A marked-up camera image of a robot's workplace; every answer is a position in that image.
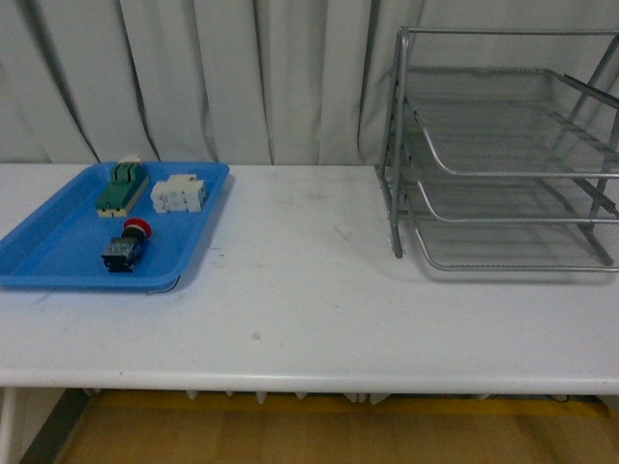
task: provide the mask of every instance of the metal tray shelf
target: metal tray shelf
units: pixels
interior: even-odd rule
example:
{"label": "metal tray shelf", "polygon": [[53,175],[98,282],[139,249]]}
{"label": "metal tray shelf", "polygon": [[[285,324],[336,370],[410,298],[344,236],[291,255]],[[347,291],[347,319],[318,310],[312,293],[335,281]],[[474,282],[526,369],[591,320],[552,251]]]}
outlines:
{"label": "metal tray shelf", "polygon": [[545,70],[413,69],[406,98],[450,174],[619,178],[619,154],[571,117],[571,84]]}
{"label": "metal tray shelf", "polygon": [[[409,68],[411,37],[427,33],[611,41],[584,83],[537,68]],[[406,207],[438,269],[619,271],[619,100],[595,87],[617,48],[619,31],[400,28],[376,166],[396,257]],[[591,102],[614,113],[609,136],[584,118]]]}
{"label": "metal tray shelf", "polygon": [[619,182],[607,182],[604,193],[586,179],[564,177],[455,176],[432,156],[421,127],[406,118],[404,153],[428,211],[451,222],[619,223]]}
{"label": "metal tray shelf", "polygon": [[415,188],[408,202],[424,256],[443,271],[619,271],[612,224],[453,223],[437,220]]}

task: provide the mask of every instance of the curtain fold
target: curtain fold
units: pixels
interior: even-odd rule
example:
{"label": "curtain fold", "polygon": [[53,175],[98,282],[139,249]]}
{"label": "curtain fold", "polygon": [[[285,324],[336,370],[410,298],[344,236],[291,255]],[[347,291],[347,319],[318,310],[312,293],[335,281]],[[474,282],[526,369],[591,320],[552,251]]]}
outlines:
{"label": "curtain fold", "polygon": [[218,159],[270,163],[252,1],[196,0],[195,20]]}
{"label": "curtain fold", "polygon": [[[374,164],[398,26],[610,29],[618,13],[616,0],[5,0],[0,161]],[[586,80],[605,40],[424,37],[413,56]],[[616,57],[600,88],[618,92],[618,75]]]}
{"label": "curtain fold", "polygon": [[76,123],[99,160],[130,153],[157,160],[139,111],[141,96],[118,3],[63,0],[40,5]]}
{"label": "curtain fold", "polygon": [[[26,7],[25,3],[0,2],[0,65],[11,82],[3,90],[11,90],[19,104],[18,114],[25,120],[21,137],[30,135],[28,143],[18,149],[24,155],[21,160],[41,160],[40,152],[24,153],[27,146],[40,146],[53,162],[96,161],[52,75],[52,58],[44,56],[40,44],[45,40],[44,31],[37,34],[38,24],[24,13]],[[18,138],[12,128],[0,129],[4,130],[0,133],[2,153],[6,153],[5,140],[16,143]],[[6,159],[15,160],[10,153]]]}
{"label": "curtain fold", "polygon": [[121,0],[148,131],[161,160],[208,161],[208,102],[192,0]]}

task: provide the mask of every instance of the white electrical connector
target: white electrical connector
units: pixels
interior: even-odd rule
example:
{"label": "white electrical connector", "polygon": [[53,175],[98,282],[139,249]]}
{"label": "white electrical connector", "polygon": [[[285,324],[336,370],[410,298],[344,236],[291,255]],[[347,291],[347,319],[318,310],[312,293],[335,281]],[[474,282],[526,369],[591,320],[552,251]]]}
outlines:
{"label": "white electrical connector", "polygon": [[136,154],[132,154],[132,155],[126,155],[123,158],[120,158],[118,160],[118,163],[122,163],[122,162],[135,162],[137,164],[141,164],[142,163],[142,159],[139,157],[139,155]]}
{"label": "white electrical connector", "polygon": [[202,211],[206,200],[204,181],[195,174],[174,174],[167,181],[159,181],[151,191],[151,200],[157,213],[169,211]]}

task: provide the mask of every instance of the blue tray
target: blue tray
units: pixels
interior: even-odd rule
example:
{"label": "blue tray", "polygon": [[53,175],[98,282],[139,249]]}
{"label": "blue tray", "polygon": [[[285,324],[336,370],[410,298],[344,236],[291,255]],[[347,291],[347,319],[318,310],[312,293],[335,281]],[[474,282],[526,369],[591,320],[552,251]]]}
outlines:
{"label": "blue tray", "polygon": [[[220,163],[147,162],[151,182],[130,212],[146,219],[153,235],[133,273],[111,274],[101,255],[123,232],[126,217],[99,217],[95,201],[109,182],[115,163],[91,166],[61,188],[0,242],[0,285],[162,291],[187,268],[213,211],[229,168]],[[196,174],[208,198],[200,213],[155,213],[150,192],[171,174]]]}

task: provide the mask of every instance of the wooden floor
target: wooden floor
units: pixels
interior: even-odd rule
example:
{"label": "wooden floor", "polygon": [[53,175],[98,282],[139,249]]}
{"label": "wooden floor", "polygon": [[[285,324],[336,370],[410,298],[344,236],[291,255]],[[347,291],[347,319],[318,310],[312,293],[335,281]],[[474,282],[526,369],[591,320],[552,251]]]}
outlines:
{"label": "wooden floor", "polygon": [[619,463],[595,402],[105,391],[57,459],[73,463]]}

